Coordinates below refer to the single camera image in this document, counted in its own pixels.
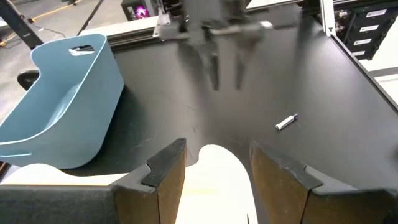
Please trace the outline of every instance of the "white object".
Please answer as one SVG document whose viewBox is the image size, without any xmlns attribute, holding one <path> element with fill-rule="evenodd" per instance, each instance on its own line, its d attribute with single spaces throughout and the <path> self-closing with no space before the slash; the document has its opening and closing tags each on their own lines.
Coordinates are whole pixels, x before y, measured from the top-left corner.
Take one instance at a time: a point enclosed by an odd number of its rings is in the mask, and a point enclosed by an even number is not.
<svg viewBox="0 0 398 224">
<path fill-rule="evenodd" d="M 246 9 L 255 7 L 268 6 L 271 4 L 281 4 L 283 2 L 290 2 L 291 0 L 251 0 Z"/>
<path fill-rule="evenodd" d="M 185 169 L 176 224 L 258 224 L 248 173 L 227 149 L 209 145 Z"/>
<path fill-rule="evenodd" d="M 157 23 L 154 29 L 154 33 L 152 34 L 153 37 L 159 37 L 160 35 L 160 27 L 164 25 L 169 25 L 171 23 L 170 14 L 166 13 L 163 14 L 162 10 L 159 8 L 158 16 L 157 16 Z"/>
<path fill-rule="evenodd" d="M 385 75 L 374 78 L 388 95 L 398 103 L 398 74 Z"/>
<path fill-rule="evenodd" d="M 101 185 L 107 186 L 126 174 L 76 177 L 46 164 L 31 164 L 21 167 L 0 184 L 30 185 Z"/>
<path fill-rule="evenodd" d="M 360 51 L 360 52 L 353 52 L 353 55 L 354 56 L 360 56 L 360 55 L 364 55 L 365 54 L 365 51 L 364 50 L 362 50 L 362 51 Z"/>
<path fill-rule="evenodd" d="M 269 21 L 260 21 L 260 24 L 265 28 L 272 28 L 272 23 Z"/>
<path fill-rule="evenodd" d="M 377 30 L 377 28 L 379 28 L 379 25 L 362 27 L 362 28 L 359 30 L 359 32 L 367 32 L 367 31 Z"/>
<path fill-rule="evenodd" d="M 293 121 L 297 120 L 299 117 L 298 114 L 293 114 L 291 116 L 288 116 L 286 119 L 284 119 L 281 123 L 277 124 L 275 127 L 278 129 L 278 131 L 284 129 L 286 126 L 288 126 L 290 123 L 293 123 Z"/>
<path fill-rule="evenodd" d="M 333 0 L 319 0 L 323 31 L 328 37 L 336 35 L 335 10 Z"/>
<path fill-rule="evenodd" d="M 368 12 L 366 17 L 382 16 L 387 12 L 387 9 L 382 9 L 378 11 Z"/>
<path fill-rule="evenodd" d="M 354 45 L 359 45 L 359 44 L 368 44 L 372 41 L 372 38 L 369 39 L 364 39 L 364 40 L 357 40 L 356 42 L 354 42 Z"/>
<path fill-rule="evenodd" d="M 372 60 L 361 60 L 367 71 L 398 67 L 398 22 L 390 28 Z"/>
<path fill-rule="evenodd" d="M 116 34 L 123 34 L 135 30 L 142 30 L 142 29 L 155 27 L 157 20 L 158 17 L 154 16 L 145 19 L 138 19 L 135 21 L 121 22 L 118 24 L 112 24 L 94 29 L 83 30 L 80 33 L 80 35 L 103 34 L 105 36 L 111 36 Z"/>
</svg>

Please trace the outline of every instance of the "light blue plastic bin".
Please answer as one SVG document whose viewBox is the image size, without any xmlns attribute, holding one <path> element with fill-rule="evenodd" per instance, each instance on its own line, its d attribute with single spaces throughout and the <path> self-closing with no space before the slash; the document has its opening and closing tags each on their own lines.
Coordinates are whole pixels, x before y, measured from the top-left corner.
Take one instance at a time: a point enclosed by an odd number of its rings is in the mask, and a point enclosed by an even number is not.
<svg viewBox="0 0 398 224">
<path fill-rule="evenodd" d="M 84 45 L 94 52 L 71 50 Z M 106 37 L 48 42 L 31 57 L 40 77 L 0 125 L 0 161 L 82 166 L 101 148 L 124 86 Z"/>
</svg>

